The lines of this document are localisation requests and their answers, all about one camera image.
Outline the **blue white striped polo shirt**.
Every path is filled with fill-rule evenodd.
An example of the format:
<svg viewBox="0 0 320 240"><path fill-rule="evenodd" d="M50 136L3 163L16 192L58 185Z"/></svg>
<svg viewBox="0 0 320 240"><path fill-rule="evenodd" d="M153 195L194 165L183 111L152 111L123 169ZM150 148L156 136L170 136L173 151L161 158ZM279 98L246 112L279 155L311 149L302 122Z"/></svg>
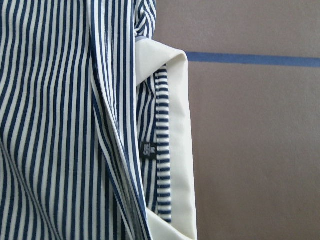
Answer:
<svg viewBox="0 0 320 240"><path fill-rule="evenodd" d="M156 7L1 1L1 239L197 239L188 58Z"/></svg>

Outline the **brown table cover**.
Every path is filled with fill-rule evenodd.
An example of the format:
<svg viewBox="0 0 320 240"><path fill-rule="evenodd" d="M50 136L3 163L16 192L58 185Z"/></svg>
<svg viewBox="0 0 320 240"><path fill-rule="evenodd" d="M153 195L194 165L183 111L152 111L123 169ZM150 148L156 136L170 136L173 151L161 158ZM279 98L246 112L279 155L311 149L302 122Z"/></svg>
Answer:
<svg viewBox="0 0 320 240"><path fill-rule="evenodd" d="M189 58L201 240L320 237L320 3L159 0Z"/></svg>

